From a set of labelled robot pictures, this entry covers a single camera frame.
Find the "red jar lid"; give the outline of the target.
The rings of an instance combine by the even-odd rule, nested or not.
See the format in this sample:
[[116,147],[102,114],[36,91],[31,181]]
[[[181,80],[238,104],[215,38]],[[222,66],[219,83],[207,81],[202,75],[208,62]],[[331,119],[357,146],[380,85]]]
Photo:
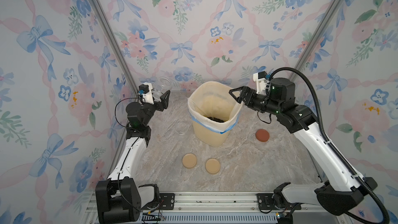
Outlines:
[[265,129],[259,129],[255,133],[256,139],[260,142],[267,142],[270,138],[270,134]]

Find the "glass jar light wood lid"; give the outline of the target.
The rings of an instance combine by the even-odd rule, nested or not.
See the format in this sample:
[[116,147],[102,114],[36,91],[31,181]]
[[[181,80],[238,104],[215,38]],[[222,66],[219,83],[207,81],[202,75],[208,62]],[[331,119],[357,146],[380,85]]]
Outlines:
[[160,101],[160,97],[172,88],[172,82],[168,78],[159,77],[153,85],[152,96],[156,101]]

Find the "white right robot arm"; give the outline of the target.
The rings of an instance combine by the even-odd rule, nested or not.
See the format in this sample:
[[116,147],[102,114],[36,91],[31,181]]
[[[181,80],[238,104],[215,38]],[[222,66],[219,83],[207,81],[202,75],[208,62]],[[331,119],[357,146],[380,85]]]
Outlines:
[[231,89],[229,94],[237,103],[244,103],[258,113],[274,115],[293,134],[320,165],[327,180],[315,185],[284,183],[274,190],[279,208],[290,204],[311,204],[323,207],[332,215],[346,214],[374,194],[376,181],[358,172],[326,135],[321,114],[295,102],[295,84],[287,78],[260,79],[258,88],[247,86]]

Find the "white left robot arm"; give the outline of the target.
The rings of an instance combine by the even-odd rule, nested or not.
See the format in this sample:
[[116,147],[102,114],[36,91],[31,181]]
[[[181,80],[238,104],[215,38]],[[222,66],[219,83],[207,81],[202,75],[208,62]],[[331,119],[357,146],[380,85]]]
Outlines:
[[156,111],[168,108],[171,92],[167,90],[155,100],[145,87],[141,85],[137,101],[125,109],[128,123],[124,151],[110,176],[95,188],[101,224],[137,222],[145,211],[159,210],[162,204],[157,184],[138,186],[134,177],[151,138],[149,122]]

